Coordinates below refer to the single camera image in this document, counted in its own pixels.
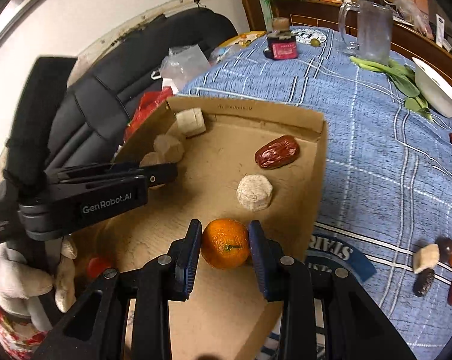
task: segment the black leather sofa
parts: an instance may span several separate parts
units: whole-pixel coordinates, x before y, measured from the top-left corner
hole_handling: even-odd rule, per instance
[[[206,8],[160,15],[128,35],[69,87],[51,128],[47,168],[109,162],[142,94],[161,90],[151,73],[168,49],[198,44],[209,57],[236,35],[229,19]]]

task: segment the white bowl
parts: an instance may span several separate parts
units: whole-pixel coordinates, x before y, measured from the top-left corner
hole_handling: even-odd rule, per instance
[[[416,64],[415,82],[424,98],[435,110],[452,117],[452,87],[426,62],[413,58]]]

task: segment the bottle cap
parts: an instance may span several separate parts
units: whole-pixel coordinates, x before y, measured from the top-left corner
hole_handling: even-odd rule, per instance
[[[273,17],[273,30],[289,31],[289,19],[287,17]]]

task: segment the white glove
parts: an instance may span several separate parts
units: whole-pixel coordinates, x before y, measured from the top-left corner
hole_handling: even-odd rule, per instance
[[[66,312],[76,301],[74,296],[74,262],[78,252],[70,237],[64,237],[61,245],[61,260],[57,267],[56,278],[47,272],[20,262],[10,261],[6,243],[0,244],[0,306],[7,313],[21,318],[30,318],[28,310],[31,297],[47,294],[56,288],[55,301],[58,309]],[[45,328],[40,322],[32,320],[38,330]]]

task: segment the cardboard box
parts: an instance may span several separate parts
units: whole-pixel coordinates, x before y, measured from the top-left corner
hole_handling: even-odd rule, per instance
[[[96,235],[96,251],[114,256],[121,271],[140,268],[184,237],[189,221],[206,225],[234,218],[245,225],[258,219],[286,254],[302,259],[321,196],[327,126],[311,110],[253,100],[173,97],[134,133],[115,161],[140,161],[157,134],[177,133],[174,112],[200,107],[206,132],[186,139],[177,181],[149,192],[144,207],[119,215]],[[255,152],[284,134],[300,145],[300,157],[274,170],[260,169]],[[270,207],[244,209],[236,188],[248,174],[263,174],[273,185]],[[185,303],[170,302],[173,358],[252,360],[280,316],[282,304],[267,303],[250,264],[232,270],[211,268],[200,256],[194,290]],[[128,332],[127,343],[131,339]]]

